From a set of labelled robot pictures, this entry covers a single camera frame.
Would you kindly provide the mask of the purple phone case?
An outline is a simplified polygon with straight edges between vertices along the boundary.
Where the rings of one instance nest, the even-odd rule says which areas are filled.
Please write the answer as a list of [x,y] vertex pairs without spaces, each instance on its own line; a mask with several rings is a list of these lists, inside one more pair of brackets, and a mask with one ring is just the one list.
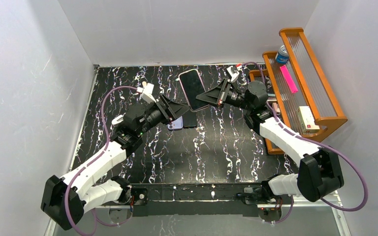
[[174,130],[181,130],[183,129],[183,117],[179,117],[176,120],[170,122],[167,125],[168,130],[174,131]]

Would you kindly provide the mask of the purple edged smartphone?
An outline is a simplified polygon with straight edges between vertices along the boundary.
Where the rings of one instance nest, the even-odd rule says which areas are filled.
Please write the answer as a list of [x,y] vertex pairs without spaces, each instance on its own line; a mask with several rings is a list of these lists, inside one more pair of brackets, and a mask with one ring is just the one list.
[[193,112],[206,109],[209,104],[196,98],[198,95],[205,92],[205,88],[198,70],[187,70],[180,73],[178,78],[190,109]]

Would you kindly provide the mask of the black smartphone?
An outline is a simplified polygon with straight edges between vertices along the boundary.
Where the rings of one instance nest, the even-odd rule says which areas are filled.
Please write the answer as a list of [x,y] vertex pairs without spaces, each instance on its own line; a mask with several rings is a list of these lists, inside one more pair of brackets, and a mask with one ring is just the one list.
[[196,128],[198,125],[197,114],[193,111],[187,111],[182,115],[183,128]]

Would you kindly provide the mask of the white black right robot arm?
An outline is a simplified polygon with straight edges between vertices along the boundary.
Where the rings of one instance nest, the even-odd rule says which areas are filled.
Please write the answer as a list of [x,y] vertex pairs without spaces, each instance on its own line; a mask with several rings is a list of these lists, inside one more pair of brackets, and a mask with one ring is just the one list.
[[271,199],[280,195],[303,196],[310,202],[322,199],[344,185],[339,156],[329,147],[314,144],[285,125],[267,104],[268,93],[263,82],[253,81],[244,93],[227,80],[196,96],[212,106],[225,104],[245,110],[247,126],[270,140],[299,167],[297,174],[275,175],[264,180],[250,195]]

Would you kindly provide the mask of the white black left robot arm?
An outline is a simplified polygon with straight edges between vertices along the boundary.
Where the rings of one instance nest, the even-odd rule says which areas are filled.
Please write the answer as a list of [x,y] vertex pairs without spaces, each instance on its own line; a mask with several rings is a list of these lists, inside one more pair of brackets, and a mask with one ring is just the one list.
[[147,106],[130,105],[113,120],[109,142],[79,167],[62,177],[53,175],[45,182],[41,210],[62,229],[74,228],[83,215],[106,202],[127,203],[131,184],[113,177],[103,184],[96,182],[110,169],[125,161],[141,145],[142,136],[158,124],[169,124],[189,111],[187,104],[174,102],[164,95]]

